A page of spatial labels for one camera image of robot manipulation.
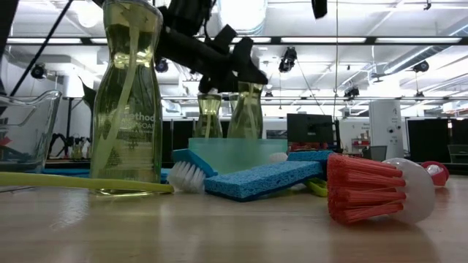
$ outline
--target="dish brush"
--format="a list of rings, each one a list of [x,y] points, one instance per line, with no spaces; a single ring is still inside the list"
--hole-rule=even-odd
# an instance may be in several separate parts
[[[174,167],[167,181],[179,190],[201,194],[205,191],[206,178],[218,175],[209,164],[189,149],[173,151]]]
[[[57,186],[89,189],[125,189],[173,193],[174,188],[160,183],[132,180],[73,178],[62,175],[38,175],[21,172],[0,172],[0,186]]]

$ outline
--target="wooden table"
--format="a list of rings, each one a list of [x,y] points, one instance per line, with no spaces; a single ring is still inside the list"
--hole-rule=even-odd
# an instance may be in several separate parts
[[[0,194],[4,262],[467,262],[468,178],[437,190],[430,218],[354,226],[310,194],[237,203],[209,195],[97,199],[36,188]]]

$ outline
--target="pink object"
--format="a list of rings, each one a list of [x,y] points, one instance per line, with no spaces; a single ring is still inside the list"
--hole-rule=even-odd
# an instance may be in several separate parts
[[[445,186],[450,173],[444,164],[436,161],[425,161],[421,166],[431,175],[435,186]]]

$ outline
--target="soap bottle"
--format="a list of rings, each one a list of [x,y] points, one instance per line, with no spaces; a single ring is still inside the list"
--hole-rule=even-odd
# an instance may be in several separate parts
[[[239,81],[238,101],[229,123],[228,138],[262,137],[263,114],[260,103],[262,90],[262,84]]]
[[[194,137],[222,138],[221,122],[219,121],[221,100],[221,94],[198,95],[200,115]]]
[[[102,8],[110,59],[94,103],[91,177],[159,183],[162,107],[154,49],[162,15],[144,0],[107,0]]]

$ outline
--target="dish soap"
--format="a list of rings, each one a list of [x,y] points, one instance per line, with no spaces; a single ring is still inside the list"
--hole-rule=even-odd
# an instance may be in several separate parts
[[[221,94],[198,95],[200,116],[195,129],[195,137],[222,138],[221,122],[219,121],[221,99]]]
[[[110,59],[94,103],[91,177],[159,183],[162,108],[154,49],[162,15],[144,0],[107,0],[102,8]]]
[[[228,138],[259,139],[263,132],[263,114],[260,103],[263,85],[239,81],[238,101],[235,104]]]

